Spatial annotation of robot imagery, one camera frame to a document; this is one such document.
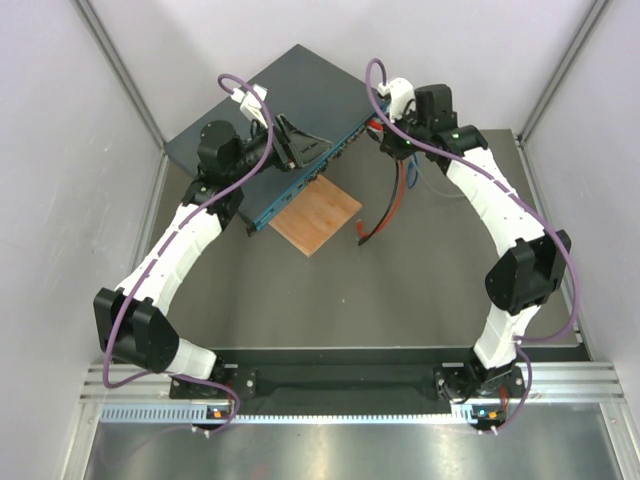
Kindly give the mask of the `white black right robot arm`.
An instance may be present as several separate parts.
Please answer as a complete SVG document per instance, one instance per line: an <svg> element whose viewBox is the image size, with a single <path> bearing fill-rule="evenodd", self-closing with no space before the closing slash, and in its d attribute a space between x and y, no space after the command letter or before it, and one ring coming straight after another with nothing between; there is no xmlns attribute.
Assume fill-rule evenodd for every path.
<svg viewBox="0 0 640 480"><path fill-rule="evenodd" d="M381 150L397 160L418 152L416 141L433 146L426 157L436 163L469 201L494 242L498 260L485 277L491 302L487 320L461 380L443 389L456 396L487 396L499 389L516 359L521 337L562 281L566 266L562 249L568 234L549 236L536 218L517 204L517 191L499 170L488 141L472 125L461 126L445 84L416 88L396 78L378 84L387 100L388 123Z"/></svg>

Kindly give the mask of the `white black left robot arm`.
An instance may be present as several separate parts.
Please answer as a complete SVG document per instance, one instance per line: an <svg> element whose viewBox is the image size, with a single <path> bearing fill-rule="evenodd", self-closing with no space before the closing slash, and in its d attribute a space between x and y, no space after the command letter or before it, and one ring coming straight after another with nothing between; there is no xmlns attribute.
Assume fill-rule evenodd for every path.
<svg viewBox="0 0 640 480"><path fill-rule="evenodd" d="M252 120L242 138L228 121L206 124L199 137L199 164L170 226L126 279L101 289L93 301L98 338L107 360L145 372L192 377L205 396L226 387L216 354L182 339L170 324L170 304L204 250L236 215L244 194L239 181L269 168L302 169L332 149L330 141L296 128L284 115L273 124Z"/></svg>

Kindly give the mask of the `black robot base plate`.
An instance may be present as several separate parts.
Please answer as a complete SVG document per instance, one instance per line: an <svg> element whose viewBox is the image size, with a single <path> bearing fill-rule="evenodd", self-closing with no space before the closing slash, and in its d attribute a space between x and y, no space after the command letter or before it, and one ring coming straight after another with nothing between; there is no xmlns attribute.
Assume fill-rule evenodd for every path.
<svg viewBox="0 0 640 480"><path fill-rule="evenodd" d="M244 401L281 389L348 392L409 390L428 400L515 398L524 372L513 360L484 368L470 348L226 349L208 381Z"/></svg>

